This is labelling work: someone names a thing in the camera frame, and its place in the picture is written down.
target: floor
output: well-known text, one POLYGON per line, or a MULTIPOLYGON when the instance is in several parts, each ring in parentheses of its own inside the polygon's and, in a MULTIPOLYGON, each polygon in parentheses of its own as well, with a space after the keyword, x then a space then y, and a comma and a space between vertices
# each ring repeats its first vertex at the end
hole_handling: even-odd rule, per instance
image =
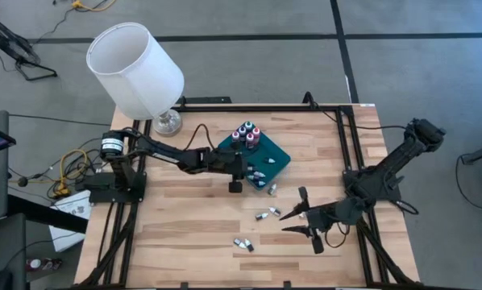
MULTIPOLYGON (((84 2, 93 5, 98 0, 84 2)), ((422 282, 482 289, 482 210, 470 206, 455 184, 457 156, 482 147, 482 38, 448 35, 482 32, 482 0, 337 2, 352 73, 338 40, 330 36, 163 42, 162 46, 185 74, 187 97, 230 96, 238 103, 285 103, 301 101, 309 90, 318 102, 346 103, 358 98, 362 103, 375 103, 382 124, 405 125, 412 118, 428 118, 444 127, 443 146, 412 161, 401 172, 406 176, 401 184, 404 199, 421 211, 416 217, 406 215, 409 236, 422 282), (409 33, 437 33, 446 38, 361 36, 411 38, 402 35, 409 33)), ((55 6, 44 0, 0 0, 0 21, 23 37, 37 39, 62 20, 69 6, 69 0, 58 0, 55 6)), ((95 37, 127 21, 142 23, 155 36, 336 34, 329 0, 118 0, 105 12, 70 12, 67 21, 46 36, 49 43, 35 46, 42 64, 56 69, 60 77, 30 83, 17 72, 3 72, 0 64, 0 110, 109 123, 114 103, 86 67, 89 44, 69 42, 95 37)), ((13 68, 8 56, 3 59, 7 68, 13 68)), ((23 174, 42 171, 105 129, 11 118, 10 134, 18 145, 10 149, 10 166, 23 174)), ((387 130, 384 136, 389 149, 402 139, 396 130, 387 130)), ((462 166, 460 181, 464 192, 482 205, 482 162, 462 166)), ((25 190, 44 195, 46 187, 33 184, 25 190)), ((28 241, 49 239, 45 226, 29 224, 27 230, 28 241)), ((65 266, 34 281, 32 288, 68 287, 79 251, 75 246, 61 253, 65 266)), ((55 254, 52 246, 41 244, 28 255, 55 254)))

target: silver lamp base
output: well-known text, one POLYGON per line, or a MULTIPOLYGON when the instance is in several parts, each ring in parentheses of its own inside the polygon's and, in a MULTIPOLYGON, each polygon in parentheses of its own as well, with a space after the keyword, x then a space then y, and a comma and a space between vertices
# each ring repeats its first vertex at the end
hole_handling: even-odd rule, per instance
POLYGON ((158 118, 153 119, 152 129, 161 136, 171 137, 182 128, 182 119, 175 110, 168 110, 158 118))

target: wooden tabletop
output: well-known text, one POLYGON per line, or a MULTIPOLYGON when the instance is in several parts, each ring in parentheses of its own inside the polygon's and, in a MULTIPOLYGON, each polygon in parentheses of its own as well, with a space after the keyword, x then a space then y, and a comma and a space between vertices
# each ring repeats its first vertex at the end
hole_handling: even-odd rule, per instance
MULTIPOLYGON (((376 107, 354 106, 354 111, 357 125, 380 125, 376 107)), ((229 176, 191 176, 173 164, 148 159, 148 186, 139 207, 127 287, 180 287, 181 282, 189 282, 190 287, 282 287, 285 280, 294 287, 365 285, 354 226, 344 245, 336 249, 325 245, 325 251, 315 255, 304 235, 280 230, 304 225, 304 220, 296 217, 279 222, 271 214, 262 221, 255 220, 255 215, 268 212, 269 206, 282 213, 291 211, 300 201, 300 186, 307 187, 311 205, 345 197, 343 156, 334 122, 312 112, 183 113, 181 117, 183 127, 178 135, 163 138, 152 133, 152 137, 183 148, 197 124, 205 123, 212 142, 218 144, 251 120, 291 156, 291 162, 276 177, 276 195, 270 197, 265 190, 255 191, 246 181, 243 193, 229 193, 229 176), (249 253, 237 247, 234 238, 248 238, 255 250, 249 253)), ((131 124, 132 120, 116 110, 112 129, 131 124)), ((352 144, 348 128, 346 134, 352 144)), ((377 164, 387 155, 380 130, 359 129, 359 138, 366 165, 377 164)), ((205 132, 199 131, 191 147, 205 146, 205 132)), ((350 149, 352 163, 356 164, 353 147, 350 149)), ((75 283, 96 265, 108 209, 108 204, 93 208, 75 283)), ((418 280, 402 213, 388 202, 378 202, 376 216, 384 248, 407 276, 418 280)), ((333 245, 342 239, 337 227, 328 237, 333 245)), ((368 248, 377 281, 375 254, 369 244, 368 248)), ((113 281, 118 280, 120 261, 116 259, 113 281)))

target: lamp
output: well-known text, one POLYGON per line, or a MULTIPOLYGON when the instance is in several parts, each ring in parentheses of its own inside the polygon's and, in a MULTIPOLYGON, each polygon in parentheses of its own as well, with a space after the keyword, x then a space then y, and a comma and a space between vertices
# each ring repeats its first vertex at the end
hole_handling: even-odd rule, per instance
POLYGON ((152 129, 163 136, 181 129, 180 115, 170 109, 182 94, 184 75, 146 27, 107 29, 90 44, 87 65, 128 118, 156 118, 152 129))

